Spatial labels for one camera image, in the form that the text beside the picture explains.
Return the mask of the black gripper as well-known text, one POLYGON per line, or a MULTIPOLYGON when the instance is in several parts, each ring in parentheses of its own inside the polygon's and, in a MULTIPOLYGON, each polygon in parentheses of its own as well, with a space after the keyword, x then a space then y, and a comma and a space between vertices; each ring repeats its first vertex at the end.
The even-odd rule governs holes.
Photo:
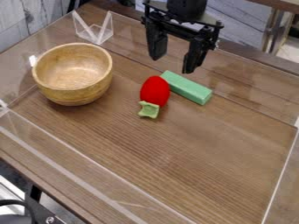
POLYGON ((145 20, 154 20, 146 22, 147 46, 153 60, 159 60, 167 53, 169 37, 165 30, 178 38, 191 40, 190 50, 183 58, 185 74, 195 71, 206 59, 209 50, 218 47, 221 30, 225 28, 223 22, 206 12, 207 4, 143 2, 145 20))

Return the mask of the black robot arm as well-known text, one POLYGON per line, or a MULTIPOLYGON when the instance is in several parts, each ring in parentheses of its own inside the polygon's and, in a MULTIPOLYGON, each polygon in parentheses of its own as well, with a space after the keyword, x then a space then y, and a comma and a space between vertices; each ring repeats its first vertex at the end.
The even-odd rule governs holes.
POLYGON ((169 36, 190 42, 182 72, 191 74, 202 66, 209 51, 218 47, 225 24, 206 13, 209 0, 145 0, 142 24, 149 54, 159 60, 167 54, 169 36))

